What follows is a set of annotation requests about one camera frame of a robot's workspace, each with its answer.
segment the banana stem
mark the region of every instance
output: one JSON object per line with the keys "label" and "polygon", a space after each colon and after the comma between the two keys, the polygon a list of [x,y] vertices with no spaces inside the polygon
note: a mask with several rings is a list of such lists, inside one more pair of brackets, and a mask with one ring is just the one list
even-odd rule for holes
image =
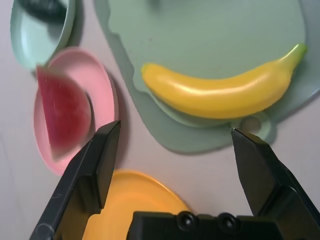
{"label": "banana stem", "polygon": [[280,58],[279,61],[293,71],[296,66],[300,63],[308,48],[304,43],[299,43],[291,49],[284,57]]}

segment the toy fruit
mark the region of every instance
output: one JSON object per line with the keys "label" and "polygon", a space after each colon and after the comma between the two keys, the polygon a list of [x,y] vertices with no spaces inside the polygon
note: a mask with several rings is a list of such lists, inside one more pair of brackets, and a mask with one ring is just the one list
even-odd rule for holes
{"label": "toy fruit", "polygon": [[263,111],[278,101],[306,51],[306,45],[299,43],[280,59],[226,79],[190,77],[154,63],[141,71],[152,93],[174,109],[202,118],[231,119]]}
{"label": "toy fruit", "polygon": [[53,157],[59,157],[84,140],[91,125],[86,93],[69,77],[37,66],[48,138]]}

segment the white table surface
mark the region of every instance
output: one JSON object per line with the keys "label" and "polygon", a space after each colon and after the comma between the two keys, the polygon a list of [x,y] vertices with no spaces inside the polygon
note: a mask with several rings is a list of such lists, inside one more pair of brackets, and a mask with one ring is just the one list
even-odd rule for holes
{"label": "white table surface", "polygon": [[[45,166],[33,129],[34,77],[15,60],[10,40],[13,0],[0,7],[0,239],[28,239],[59,177]],[[147,173],[174,190],[196,213],[250,215],[238,179],[233,148],[185,156],[163,148],[150,135],[129,95],[100,28],[93,0],[84,1],[80,46],[96,54],[115,76],[121,136],[119,168]],[[272,145],[320,209],[320,98],[278,124]]]}

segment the dark object in bowl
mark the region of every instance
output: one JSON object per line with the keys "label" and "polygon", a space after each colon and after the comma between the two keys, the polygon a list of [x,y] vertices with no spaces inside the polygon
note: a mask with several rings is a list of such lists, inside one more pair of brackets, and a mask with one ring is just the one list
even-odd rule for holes
{"label": "dark object in bowl", "polygon": [[59,0],[18,0],[31,16],[47,22],[63,24],[67,8]]}

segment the green cutting board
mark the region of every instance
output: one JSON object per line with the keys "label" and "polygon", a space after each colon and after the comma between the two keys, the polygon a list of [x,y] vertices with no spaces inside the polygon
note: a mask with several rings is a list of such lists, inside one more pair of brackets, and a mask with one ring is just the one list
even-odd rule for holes
{"label": "green cutting board", "polygon": [[[298,0],[96,0],[95,7],[144,124],[160,144],[182,153],[231,144],[231,128],[242,120],[203,119],[168,107],[144,85],[143,63],[200,78],[226,78],[281,57],[306,36]],[[275,122],[311,96],[295,101],[290,94],[306,81],[305,72],[295,75],[279,104],[254,116],[263,127],[258,135],[266,141],[276,135]]]}

